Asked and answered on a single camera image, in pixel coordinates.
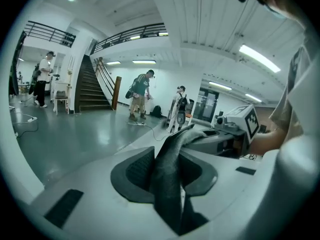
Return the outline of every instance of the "shorts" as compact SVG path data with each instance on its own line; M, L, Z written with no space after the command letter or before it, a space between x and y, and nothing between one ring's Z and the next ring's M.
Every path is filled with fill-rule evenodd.
M132 105L144 106L145 105L145 96L139 94L138 98L133 97Z

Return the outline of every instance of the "staircase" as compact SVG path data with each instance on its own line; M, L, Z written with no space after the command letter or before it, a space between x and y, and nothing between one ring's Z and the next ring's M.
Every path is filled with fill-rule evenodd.
M112 110L112 107L100 87L90 57L84 55L76 82L74 112L87 110Z

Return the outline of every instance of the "hair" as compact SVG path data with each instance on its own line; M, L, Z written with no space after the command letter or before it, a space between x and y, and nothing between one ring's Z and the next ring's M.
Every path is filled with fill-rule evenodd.
M154 75L154 74L155 74L155 72L154 72L152 69L148 70L148 72L147 72L147 73L151 73L152 75Z

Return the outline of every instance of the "balcony railing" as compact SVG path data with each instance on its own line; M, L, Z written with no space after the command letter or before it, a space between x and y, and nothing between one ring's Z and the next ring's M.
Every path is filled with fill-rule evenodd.
M76 39L74 34L30 20L25 25L24 32L28 37L44 39L67 47L71 47Z
M115 34L101 42L98 42L95 45L95 48L92 49L91 54L94 54L105 48L118 45L127 41L141 39L141 38L163 37L167 35L168 33L164 23L140 26L140 27L132 28L130 30Z

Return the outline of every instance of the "stair railing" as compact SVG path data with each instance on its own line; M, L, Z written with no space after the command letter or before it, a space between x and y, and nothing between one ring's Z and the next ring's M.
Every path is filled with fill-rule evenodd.
M112 79L111 75L109 74L104 62L103 58L100 57L99 59L94 59L96 68L95 73L99 73L101 75L101 78L103 79L103 82L105 86L107 87L109 93L112 96L112 102L111 107L113 110L117 109L118 104L118 96L119 96L119 90L120 90L120 84L121 84L121 77L117 76L114 80Z

